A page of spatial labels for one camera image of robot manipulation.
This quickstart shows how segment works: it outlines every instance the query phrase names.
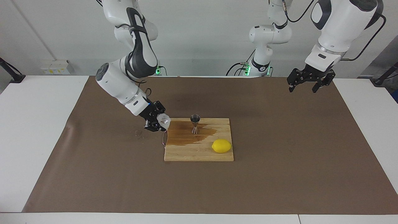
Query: lemon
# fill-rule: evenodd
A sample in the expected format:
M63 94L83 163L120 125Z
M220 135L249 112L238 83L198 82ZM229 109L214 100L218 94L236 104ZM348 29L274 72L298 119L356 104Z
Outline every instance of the lemon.
M217 139L213 142L213 145L211 147L215 152L226 153L231 150L232 145L231 143L229 143L229 141L225 139Z

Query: metal jigger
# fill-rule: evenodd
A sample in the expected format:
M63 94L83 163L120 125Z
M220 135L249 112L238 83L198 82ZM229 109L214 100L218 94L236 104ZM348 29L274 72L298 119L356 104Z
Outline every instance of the metal jigger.
M192 134L194 134L194 135L197 135L199 133L199 130L198 130L199 121L200 121L199 115L194 114L191 116L191 122L193 124Z

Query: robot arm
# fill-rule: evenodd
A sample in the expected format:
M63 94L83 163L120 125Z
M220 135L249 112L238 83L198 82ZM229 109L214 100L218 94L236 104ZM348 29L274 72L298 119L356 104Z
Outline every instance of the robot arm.
M145 119L145 129L166 131L170 118L159 102L150 101L135 83L153 75L158 60L150 45L158 35L156 26L145 20L137 0L102 0L106 18L115 26L115 37L132 51L122 59L105 63L96 75L97 83L135 116Z
M382 12L382 0L319 0L312 10L311 20L322 34L305 60L305 68L294 69L287 78L290 92L307 81L316 82L312 88L314 93L328 86L335 77L332 67Z
M286 0L286 10L293 0ZM287 43L292 37L292 29L283 8L282 0L271 0L268 17L272 25L255 26L250 30L250 41L256 46L254 58L250 61L250 75L264 76L273 54L269 44Z

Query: brown tabletop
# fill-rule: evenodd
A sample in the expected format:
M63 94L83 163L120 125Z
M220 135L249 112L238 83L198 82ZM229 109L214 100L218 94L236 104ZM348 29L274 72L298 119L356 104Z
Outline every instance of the brown tabletop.
M171 117L229 118L234 162L164 162L90 77L24 212L398 214L398 196L332 84L148 78Z

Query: white table surface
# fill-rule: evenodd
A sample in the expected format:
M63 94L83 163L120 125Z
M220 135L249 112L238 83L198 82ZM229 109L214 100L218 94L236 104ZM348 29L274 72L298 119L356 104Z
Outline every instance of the white table surface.
M27 76L0 94L0 211L21 212L87 81ZM369 80L335 79L338 90L398 192L398 104ZM13 141L16 136L23 138ZM0 223L398 223L398 216L0 214Z

